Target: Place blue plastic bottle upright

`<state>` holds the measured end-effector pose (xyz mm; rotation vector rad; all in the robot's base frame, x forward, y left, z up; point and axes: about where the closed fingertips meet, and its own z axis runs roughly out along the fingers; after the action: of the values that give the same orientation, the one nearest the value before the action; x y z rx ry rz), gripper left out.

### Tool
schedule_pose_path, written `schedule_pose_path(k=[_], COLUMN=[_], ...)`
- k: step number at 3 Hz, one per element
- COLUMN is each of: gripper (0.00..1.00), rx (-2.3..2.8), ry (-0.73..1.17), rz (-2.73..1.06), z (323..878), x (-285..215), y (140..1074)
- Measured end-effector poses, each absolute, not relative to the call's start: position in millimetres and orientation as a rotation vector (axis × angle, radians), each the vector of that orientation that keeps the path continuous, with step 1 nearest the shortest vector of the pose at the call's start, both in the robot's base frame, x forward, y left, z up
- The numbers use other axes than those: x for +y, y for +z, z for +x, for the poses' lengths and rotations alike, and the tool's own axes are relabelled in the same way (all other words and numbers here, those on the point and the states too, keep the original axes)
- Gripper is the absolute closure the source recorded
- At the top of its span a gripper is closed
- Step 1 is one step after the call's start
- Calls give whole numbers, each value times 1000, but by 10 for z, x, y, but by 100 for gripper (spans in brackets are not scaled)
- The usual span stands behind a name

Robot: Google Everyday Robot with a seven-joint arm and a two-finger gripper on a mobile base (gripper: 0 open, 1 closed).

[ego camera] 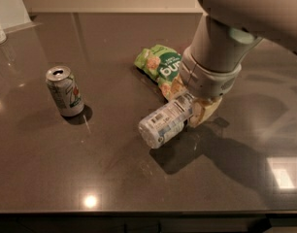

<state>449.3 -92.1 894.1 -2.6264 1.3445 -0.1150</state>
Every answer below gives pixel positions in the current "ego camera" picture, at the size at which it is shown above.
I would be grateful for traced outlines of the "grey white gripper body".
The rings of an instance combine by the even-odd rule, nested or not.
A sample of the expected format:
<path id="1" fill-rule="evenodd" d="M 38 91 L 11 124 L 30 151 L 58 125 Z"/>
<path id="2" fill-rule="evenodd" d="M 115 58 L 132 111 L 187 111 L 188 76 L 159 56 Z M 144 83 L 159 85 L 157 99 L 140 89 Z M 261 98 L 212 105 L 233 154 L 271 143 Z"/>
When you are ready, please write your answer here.
<path id="1" fill-rule="evenodd" d="M 180 75 L 183 84 L 193 96 L 205 100 L 228 93 L 241 70 L 242 66 L 238 64 L 231 72 L 210 71 L 192 56 L 191 47 L 183 52 L 180 63 Z"/>

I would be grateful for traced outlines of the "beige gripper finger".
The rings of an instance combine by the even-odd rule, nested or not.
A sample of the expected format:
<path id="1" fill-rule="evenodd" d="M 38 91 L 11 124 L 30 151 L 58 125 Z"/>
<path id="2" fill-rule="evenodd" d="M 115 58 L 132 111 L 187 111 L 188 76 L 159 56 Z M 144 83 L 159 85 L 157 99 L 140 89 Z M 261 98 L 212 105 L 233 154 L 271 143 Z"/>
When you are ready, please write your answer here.
<path id="1" fill-rule="evenodd" d="M 173 100 L 185 92 L 187 92 L 187 88 L 184 85 L 181 76 L 177 75 L 172 81 L 169 98 Z"/>
<path id="2" fill-rule="evenodd" d="M 188 109 L 187 125 L 196 128 L 208 120 L 215 113 L 221 101 L 221 97 L 209 100 L 194 98 Z"/>

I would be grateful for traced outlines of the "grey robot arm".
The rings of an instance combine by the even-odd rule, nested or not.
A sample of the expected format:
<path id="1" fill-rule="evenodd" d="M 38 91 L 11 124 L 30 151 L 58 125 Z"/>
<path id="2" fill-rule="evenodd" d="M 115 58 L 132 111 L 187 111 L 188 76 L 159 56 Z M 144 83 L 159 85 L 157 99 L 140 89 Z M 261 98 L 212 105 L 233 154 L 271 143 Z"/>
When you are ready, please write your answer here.
<path id="1" fill-rule="evenodd" d="M 195 97 L 187 117 L 192 127 L 214 113 L 261 40 L 297 55 L 297 0 L 197 1 L 203 15 L 180 64 L 181 80 Z"/>

